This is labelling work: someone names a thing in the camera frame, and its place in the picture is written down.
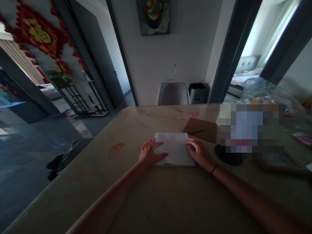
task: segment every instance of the skin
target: skin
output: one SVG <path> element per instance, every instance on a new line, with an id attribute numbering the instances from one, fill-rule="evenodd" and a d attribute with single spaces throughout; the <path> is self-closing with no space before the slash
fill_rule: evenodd
<path id="1" fill-rule="evenodd" d="M 140 175 L 163 159 L 168 153 L 155 154 L 154 149 L 163 142 L 155 139 L 145 142 L 139 161 L 112 185 L 67 231 L 77 233 L 105 233 L 116 213 Z M 312 233 L 312 229 L 284 207 L 265 196 L 230 171 L 217 165 L 204 144 L 198 140 L 186 142 L 193 159 L 218 179 L 269 233 Z"/>

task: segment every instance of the bracelet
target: bracelet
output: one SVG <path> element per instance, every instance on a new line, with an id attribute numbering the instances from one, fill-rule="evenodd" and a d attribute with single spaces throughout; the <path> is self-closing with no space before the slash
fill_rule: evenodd
<path id="1" fill-rule="evenodd" d="M 211 173 L 210 173 L 210 175 L 212 176 L 212 173 L 215 171 L 215 169 L 217 168 L 217 166 L 218 166 L 218 164 L 216 163 L 215 164 L 215 166 L 214 166 L 214 168 L 212 169 L 212 171 L 211 171 Z"/>

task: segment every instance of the hand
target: hand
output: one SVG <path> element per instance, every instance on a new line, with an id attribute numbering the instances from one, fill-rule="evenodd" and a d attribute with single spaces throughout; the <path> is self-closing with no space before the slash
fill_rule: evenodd
<path id="1" fill-rule="evenodd" d="M 141 150 L 139 162 L 144 167 L 149 168 L 161 159 L 168 156 L 168 153 L 155 154 L 154 149 L 163 144 L 163 141 L 155 143 L 155 138 L 150 139 L 148 142 L 144 142 Z"/>
<path id="2" fill-rule="evenodd" d="M 186 145 L 188 145 L 189 153 L 191 154 L 192 158 L 206 171 L 211 173 L 215 166 L 215 162 L 210 156 L 210 153 L 206 146 L 201 141 L 188 138 Z"/>

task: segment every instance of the kraft paper envelope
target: kraft paper envelope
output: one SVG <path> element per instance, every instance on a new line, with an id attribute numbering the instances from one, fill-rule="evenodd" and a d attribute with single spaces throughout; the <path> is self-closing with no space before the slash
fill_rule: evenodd
<path id="1" fill-rule="evenodd" d="M 192 136 L 216 143 L 217 124 L 190 118 L 183 132 L 187 132 Z"/>

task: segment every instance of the white paper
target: white paper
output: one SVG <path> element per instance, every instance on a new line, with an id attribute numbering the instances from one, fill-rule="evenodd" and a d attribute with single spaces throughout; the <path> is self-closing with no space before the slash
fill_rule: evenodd
<path id="1" fill-rule="evenodd" d="M 163 141 L 163 144 L 155 149 L 155 153 L 167 152 L 169 154 L 156 165 L 195 166 L 185 145 L 187 138 L 187 133 L 156 133 L 155 142 Z"/>

